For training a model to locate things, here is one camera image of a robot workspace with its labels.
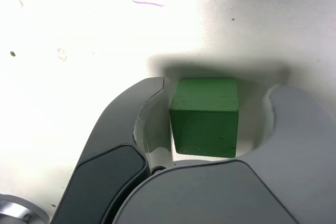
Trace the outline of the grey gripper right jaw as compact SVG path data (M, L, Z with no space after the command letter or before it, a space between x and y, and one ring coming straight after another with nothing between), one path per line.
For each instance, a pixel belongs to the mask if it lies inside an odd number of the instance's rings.
M165 170L126 199L114 223L335 223L335 123L306 92L266 95L251 152Z

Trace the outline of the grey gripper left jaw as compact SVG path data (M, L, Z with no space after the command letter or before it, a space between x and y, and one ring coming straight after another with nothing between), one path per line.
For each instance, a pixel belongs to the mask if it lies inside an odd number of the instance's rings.
M172 162L169 81L144 79L117 96L96 122L52 219L112 223L130 193Z

